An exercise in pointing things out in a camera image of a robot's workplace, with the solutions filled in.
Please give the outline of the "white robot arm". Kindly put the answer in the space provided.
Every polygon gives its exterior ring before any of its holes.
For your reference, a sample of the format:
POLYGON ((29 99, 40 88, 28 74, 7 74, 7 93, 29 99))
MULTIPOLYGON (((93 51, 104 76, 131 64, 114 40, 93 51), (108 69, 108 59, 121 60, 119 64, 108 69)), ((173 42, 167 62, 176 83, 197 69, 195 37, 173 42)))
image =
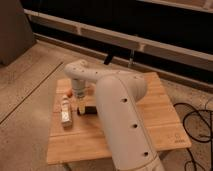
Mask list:
POLYGON ((96 84, 97 113, 118 171, 165 171, 136 106, 147 92, 142 74, 94 69, 85 60, 67 64, 64 72, 77 99, 85 97, 87 82, 96 84))

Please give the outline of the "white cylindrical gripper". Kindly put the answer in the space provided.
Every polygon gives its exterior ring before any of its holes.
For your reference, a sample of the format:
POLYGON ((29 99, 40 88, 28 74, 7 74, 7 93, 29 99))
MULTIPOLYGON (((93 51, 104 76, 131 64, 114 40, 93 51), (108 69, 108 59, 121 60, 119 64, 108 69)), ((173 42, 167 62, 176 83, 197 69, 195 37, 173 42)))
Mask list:
POLYGON ((72 79, 72 91, 76 98, 78 99, 78 108, 80 112, 85 112, 85 90, 86 90, 86 81, 85 80, 79 80, 79 79, 72 79))

